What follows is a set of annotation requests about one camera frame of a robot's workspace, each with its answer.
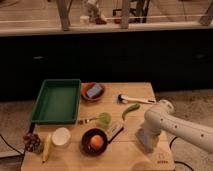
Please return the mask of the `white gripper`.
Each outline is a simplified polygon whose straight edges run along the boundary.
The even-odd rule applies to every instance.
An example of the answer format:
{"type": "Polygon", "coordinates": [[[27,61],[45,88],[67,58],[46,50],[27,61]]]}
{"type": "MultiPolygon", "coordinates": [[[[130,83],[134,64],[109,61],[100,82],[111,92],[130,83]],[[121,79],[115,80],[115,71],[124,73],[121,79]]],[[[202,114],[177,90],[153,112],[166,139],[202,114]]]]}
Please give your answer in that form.
{"type": "Polygon", "coordinates": [[[161,131],[157,128],[154,128],[152,125],[149,125],[147,123],[143,123],[141,128],[149,131],[152,135],[156,136],[158,138],[159,141],[159,136],[161,134],[161,131]]]}

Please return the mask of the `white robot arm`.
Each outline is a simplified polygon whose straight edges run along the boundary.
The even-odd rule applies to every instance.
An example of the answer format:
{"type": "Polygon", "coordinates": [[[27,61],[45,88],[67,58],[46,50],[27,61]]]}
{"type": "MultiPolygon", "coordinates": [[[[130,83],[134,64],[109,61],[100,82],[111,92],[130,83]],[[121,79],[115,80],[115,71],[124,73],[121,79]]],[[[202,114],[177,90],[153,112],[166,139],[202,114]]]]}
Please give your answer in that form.
{"type": "Polygon", "coordinates": [[[160,100],[144,113],[144,123],[138,139],[152,152],[161,131],[167,131],[213,154],[213,128],[173,116],[174,107],[168,100],[160,100]]]}

